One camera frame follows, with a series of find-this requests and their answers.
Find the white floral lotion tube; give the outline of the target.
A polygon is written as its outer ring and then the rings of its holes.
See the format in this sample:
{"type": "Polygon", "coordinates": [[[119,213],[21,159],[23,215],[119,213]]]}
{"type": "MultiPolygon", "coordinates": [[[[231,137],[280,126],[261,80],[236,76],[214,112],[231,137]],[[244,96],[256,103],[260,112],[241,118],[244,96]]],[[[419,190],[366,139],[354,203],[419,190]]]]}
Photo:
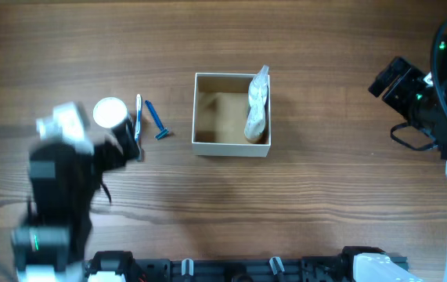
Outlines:
{"type": "Polygon", "coordinates": [[[250,85],[248,91],[249,112],[244,128],[244,135],[250,143],[256,143],[262,137],[265,130],[265,104],[267,97],[267,88],[250,85]]]}

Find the dark mouthwash spray bottle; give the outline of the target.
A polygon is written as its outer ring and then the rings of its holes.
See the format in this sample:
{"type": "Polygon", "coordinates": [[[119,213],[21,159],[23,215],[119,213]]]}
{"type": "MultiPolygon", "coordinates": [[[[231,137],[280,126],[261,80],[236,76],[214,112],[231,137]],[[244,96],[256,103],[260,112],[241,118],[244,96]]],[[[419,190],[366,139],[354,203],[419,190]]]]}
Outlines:
{"type": "Polygon", "coordinates": [[[264,106],[269,96],[269,66],[264,65],[253,77],[248,89],[249,107],[264,106]]]}

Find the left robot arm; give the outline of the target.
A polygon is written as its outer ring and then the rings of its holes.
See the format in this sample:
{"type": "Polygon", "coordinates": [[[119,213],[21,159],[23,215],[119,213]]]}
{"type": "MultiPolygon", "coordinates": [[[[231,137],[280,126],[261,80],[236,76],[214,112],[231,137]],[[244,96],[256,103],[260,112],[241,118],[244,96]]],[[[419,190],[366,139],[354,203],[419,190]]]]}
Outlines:
{"type": "Polygon", "coordinates": [[[33,200],[11,245],[19,281],[131,281],[142,276],[129,251],[102,251],[87,262],[91,202],[105,190],[105,172],[139,155],[129,117],[111,127],[116,138],[94,144],[58,122],[29,156],[33,200]]]}

